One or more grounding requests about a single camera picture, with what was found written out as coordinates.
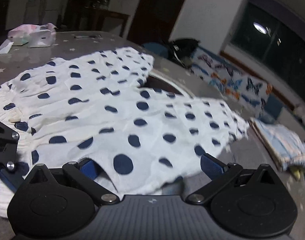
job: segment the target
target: doorway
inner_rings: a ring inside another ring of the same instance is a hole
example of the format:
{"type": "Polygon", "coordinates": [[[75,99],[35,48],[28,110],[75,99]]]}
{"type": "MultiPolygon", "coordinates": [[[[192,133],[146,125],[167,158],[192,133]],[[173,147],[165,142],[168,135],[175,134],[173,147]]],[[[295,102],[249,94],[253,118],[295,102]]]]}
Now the doorway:
{"type": "Polygon", "coordinates": [[[185,0],[140,0],[128,40],[136,44],[168,41],[185,0]]]}

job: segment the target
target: white fabric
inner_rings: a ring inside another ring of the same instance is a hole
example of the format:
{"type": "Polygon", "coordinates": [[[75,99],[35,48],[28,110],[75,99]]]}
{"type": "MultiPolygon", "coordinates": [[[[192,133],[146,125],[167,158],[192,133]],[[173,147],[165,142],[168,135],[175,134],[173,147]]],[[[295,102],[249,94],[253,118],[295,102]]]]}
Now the white fabric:
{"type": "MultiPolygon", "coordinates": [[[[31,169],[91,158],[109,176],[95,181],[120,197],[158,194],[164,183],[201,172],[203,153],[216,157],[246,135],[248,123],[222,100],[137,88],[152,65],[152,56],[122,48],[55,59],[3,84],[0,121],[20,134],[19,160],[31,169]],[[21,130],[10,118],[21,119],[21,130]]],[[[11,197],[0,181],[0,216],[11,197]]]]}

